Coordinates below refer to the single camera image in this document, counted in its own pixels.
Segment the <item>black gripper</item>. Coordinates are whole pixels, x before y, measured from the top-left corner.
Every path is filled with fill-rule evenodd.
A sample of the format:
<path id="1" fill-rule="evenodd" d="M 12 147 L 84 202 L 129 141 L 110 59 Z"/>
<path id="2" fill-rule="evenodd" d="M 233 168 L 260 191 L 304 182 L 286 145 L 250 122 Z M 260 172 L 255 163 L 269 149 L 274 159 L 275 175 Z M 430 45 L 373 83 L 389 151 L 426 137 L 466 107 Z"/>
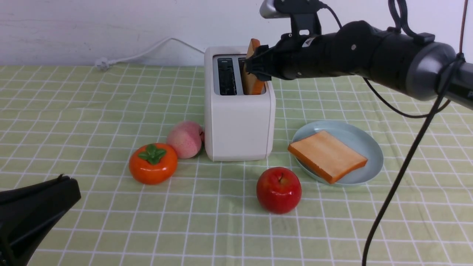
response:
<path id="1" fill-rule="evenodd" d="M 332 43 L 336 34 L 285 37 L 273 47 L 261 45 L 245 59 L 246 73 L 259 81 L 299 78 L 338 77 L 331 60 Z"/>

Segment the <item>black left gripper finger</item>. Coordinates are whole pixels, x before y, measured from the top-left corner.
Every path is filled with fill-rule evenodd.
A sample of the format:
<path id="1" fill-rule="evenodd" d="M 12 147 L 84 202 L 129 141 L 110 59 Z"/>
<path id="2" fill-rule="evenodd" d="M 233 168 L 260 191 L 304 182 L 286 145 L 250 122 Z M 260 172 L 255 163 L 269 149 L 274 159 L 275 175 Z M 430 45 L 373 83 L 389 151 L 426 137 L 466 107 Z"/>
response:
<path id="1" fill-rule="evenodd" d="M 0 263 L 26 266 L 57 222 L 81 199 L 77 180 L 54 180 L 0 194 Z"/>

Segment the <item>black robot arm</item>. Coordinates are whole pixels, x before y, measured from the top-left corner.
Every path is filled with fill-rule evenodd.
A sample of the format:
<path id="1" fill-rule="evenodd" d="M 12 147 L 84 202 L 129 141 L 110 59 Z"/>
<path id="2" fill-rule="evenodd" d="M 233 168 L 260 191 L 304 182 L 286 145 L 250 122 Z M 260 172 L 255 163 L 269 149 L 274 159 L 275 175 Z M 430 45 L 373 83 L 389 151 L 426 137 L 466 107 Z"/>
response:
<path id="1" fill-rule="evenodd" d="M 1 67 L 2 266 L 471 266 L 472 64 L 350 22 L 216 70 Z"/>

